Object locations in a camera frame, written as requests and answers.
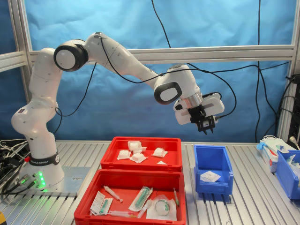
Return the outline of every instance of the plastic bag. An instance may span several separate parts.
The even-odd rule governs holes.
[[[147,219],[177,221],[176,203],[165,195],[159,195],[152,200],[152,205],[147,210]]]

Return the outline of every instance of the blue plastic bin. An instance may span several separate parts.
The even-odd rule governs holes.
[[[231,195],[233,193],[233,170],[224,146],[195,145],[196,192]],[[216,182],[200,180],[200,175],[212,171],[221,177]]]
[[[300,151],[289,150],[289,153],[281,153],[280,151],[277,152],[278,163],[275,174],[286,195],[290,199],[300,199],[300,188],[298,187],[299,179],[286,162],[290,156],[296,155],[293,161],[300,163]]]

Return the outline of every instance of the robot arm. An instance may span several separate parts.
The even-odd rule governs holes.
[[[180,124],[195,123],[198,131],[206,133],[218,120],[213,115],[222,113],[224,105],[218,94],[203,97],[195,78],[186,65],[175,65],[165,75],[157,75],[140,63],[122,45],[96,32],[87,41],[71,40],[56,49],[42,49],[34,64],[29,90],[31,101],[12,117],[14,129],[25,135],[30,147],[29,163],[19,176],[35,182],[31,189],[41,190],[62,184],[64,172],[60,165],[55,138],[46,123],[55,115],[56,95],[62,71],[76,71],[88,61],[119,75],[133,75],[154,90],[155,99],[163,104],[176,101],[174,111]]]
[[[140,63],[126,48],[107,35],[96,32],[86,42],[72,40],[60,45],[54,52],[56,65],[64,71],[75,71],[88,61],[98,64],[120,75],[132,75],[154,90],[154,98],[163,105],[180,98],[174,106],[180,124],[195,123],[198,131],[206,133],[218,120],[213,116],[224,111],[219,94],[202,97],[200,88],[188,66],[178,64],[159,76]]]

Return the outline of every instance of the label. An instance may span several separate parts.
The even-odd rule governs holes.
[[[99,212],[101,210],[101,205],[104,201],[104,198],[105,198],[105,195],[98,191],[98,193],[96,194],[96,197],[93,201],[93,204],[90,207],[91,213],[93,213],[95,216],[99,215]]]
[[[204,174],[201,174],[200,180],[205,182],[216,182],[221,176],[215,174],[212,171],[207,171]]]

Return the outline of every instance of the white pouch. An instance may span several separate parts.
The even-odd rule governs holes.
[[[134,149],[141,148],[141,147],[142,147],[142,143],[139,141],[129,141],[128,142],[128,149],[130,151],[133,151]]]
[[[118,155],[118,157],[117,157],[117,160],[129,158],[129,157],[130,157],[130,154],[131,154],[131,151],[128,151],[128,150],[121,150],[121,151],[119,152],[119,155]]]
[[[146,151],[146,148],[147,147],[138,147],[136,149],[133,149],[133,154],[136,154],[136,153],[142,153],[143,151]]]
[[[147,209],[146,218],[177,221],[174,199],[169,200],[165,195],[155,197],[151,206]]]
[[[136,154],[133,154],[132,157],[130,157],[129,159],[131,161],[136,162],[136,163],[141,163],[146,158],[148,158],[148,157],[145,157],[142,153],[136,153]]]
[[[159,161],[157,164],[167,165],[167,163],[164,163],[163,161]]]
[[[221,176],[212,171],[207,171],[200,175],[200,180],[205,182],[216,182]]]
[[[152,154],[153,156],[157,156],[157,157],[165,157],[165,155],[167,154],[168,152],[165,151],[164,149],[162,148],[157,148],[154,150],[154,153]]]

